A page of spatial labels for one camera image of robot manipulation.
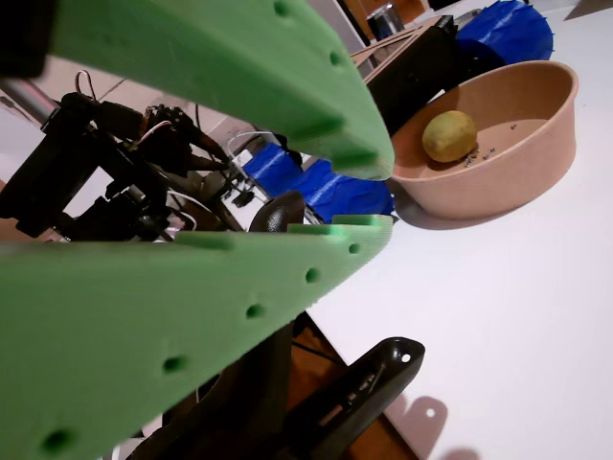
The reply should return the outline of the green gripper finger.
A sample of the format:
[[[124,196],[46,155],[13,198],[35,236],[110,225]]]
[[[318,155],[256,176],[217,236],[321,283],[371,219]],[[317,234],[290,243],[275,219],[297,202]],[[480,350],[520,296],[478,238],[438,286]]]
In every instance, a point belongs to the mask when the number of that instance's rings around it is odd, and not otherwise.
[[[96,459],[375,257],[386,216],[1,247],[1,455]]]

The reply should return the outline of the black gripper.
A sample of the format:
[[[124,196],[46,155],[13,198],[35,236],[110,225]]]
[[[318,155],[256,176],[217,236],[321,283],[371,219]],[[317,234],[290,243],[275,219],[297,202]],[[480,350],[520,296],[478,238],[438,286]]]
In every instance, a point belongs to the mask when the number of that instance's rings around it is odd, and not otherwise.
[[[304,1],[61,1],[52,52],[283,135],[343,175],[385,180],[395,152],[335,30]],[[153,164],[226,171],[179,107],[148,108]]]

